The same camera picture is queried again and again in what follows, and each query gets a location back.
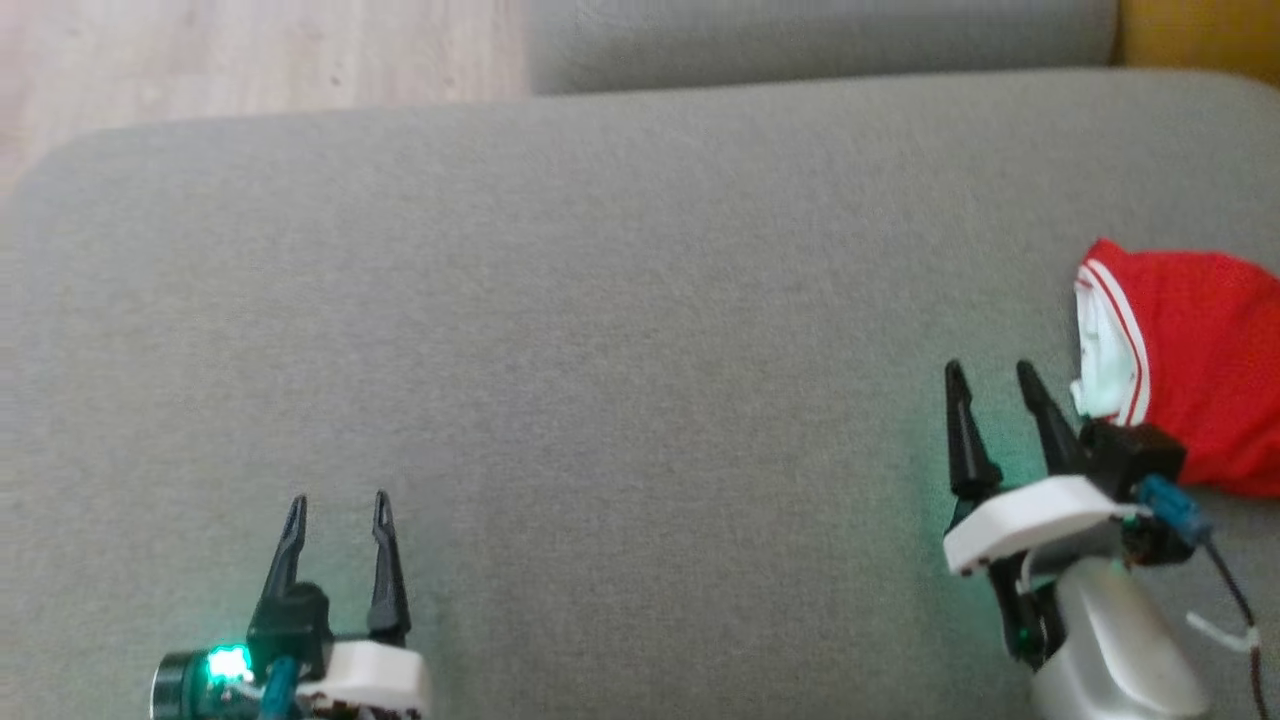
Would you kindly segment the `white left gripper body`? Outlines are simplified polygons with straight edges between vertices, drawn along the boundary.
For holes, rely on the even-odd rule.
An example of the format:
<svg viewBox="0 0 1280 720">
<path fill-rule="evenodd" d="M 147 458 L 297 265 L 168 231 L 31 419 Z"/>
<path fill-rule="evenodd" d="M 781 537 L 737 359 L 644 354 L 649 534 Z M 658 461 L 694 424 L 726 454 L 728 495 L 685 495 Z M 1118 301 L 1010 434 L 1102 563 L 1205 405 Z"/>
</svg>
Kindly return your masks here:
<svg viewBox="0 0 1280 720">
<path fill-rule="evenodd" d="M 374 641 L 342 641 L 326 674 L 284 697 L 247 644 L 166 655 L 150 689 L 152 719 L 428 719 L 431 687 L 421 655 Z"/>
</svg>

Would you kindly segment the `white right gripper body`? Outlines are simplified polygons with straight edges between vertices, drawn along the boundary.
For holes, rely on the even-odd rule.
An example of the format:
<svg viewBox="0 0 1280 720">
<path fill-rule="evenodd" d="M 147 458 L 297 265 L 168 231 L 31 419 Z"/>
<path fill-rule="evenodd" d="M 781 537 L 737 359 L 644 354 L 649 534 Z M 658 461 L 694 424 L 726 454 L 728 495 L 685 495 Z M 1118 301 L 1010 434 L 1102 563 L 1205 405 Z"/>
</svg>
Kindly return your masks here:
<svg viewBox="0 0 1280 720">
<path fill-rule="evenodd" d="M 1142 505 L 1108 497 L 1084 475 L 1047 477 L 982 503 L 957 501 L 943 556 L 952 575 L 986 578 L 1016 661 L 1134 669 L 1143 598 L 1117 547 L 1142 518 Z"/>
</svg>

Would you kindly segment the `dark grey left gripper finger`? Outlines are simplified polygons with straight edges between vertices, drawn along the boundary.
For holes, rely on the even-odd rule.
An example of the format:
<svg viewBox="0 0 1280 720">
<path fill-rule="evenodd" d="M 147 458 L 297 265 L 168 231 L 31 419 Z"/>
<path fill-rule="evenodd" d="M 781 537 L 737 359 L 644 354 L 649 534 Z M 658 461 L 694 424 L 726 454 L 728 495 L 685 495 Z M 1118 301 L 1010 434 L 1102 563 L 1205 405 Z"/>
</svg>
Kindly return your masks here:
<svg viewBox="0 0 1280 720">
<path fill-rule="evenodd" d="M 384 489 L 379 489 L 375 496 L 371 534 L 378 551 L 372 596 L 366 615 L 367 633 L 371 641 L 406 646 L 412 618 L 390 497 Z"/>
<path fill-rule="evenodd" d="M 269 564 L 260 601 L 283 598 L 294 585 L 300 566 L 300 556 L 305 547 L 308 501 L 306 495 L 297 495 L 291 501 L 282 528 L 275 553 Z"/>
</svg>

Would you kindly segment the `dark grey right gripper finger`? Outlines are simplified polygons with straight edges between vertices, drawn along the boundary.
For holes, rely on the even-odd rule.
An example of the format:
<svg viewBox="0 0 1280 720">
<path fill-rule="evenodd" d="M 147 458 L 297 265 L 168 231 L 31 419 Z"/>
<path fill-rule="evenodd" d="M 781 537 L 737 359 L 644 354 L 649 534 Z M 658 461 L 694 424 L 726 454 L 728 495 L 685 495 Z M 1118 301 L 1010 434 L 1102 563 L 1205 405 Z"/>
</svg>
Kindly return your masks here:
<svg viewBox="0 0 1280 720">
<path fill-rule="evenodd" d="M 1019 360 L 1016 374 L 1023 401 L 1036 421 L 1046 471 L 1051 477 L 1084 475 L 1088 470 L 1085 451 L 1033 363 Z"/>
<path fill-rule="evenodd" d="M 957 501 L 982 503 L 1000 492 L 1004 475 L 991 460 L 972 411 L 972 391 L 959 360 L 943 369 L 950 489 Z"/>
</svg>

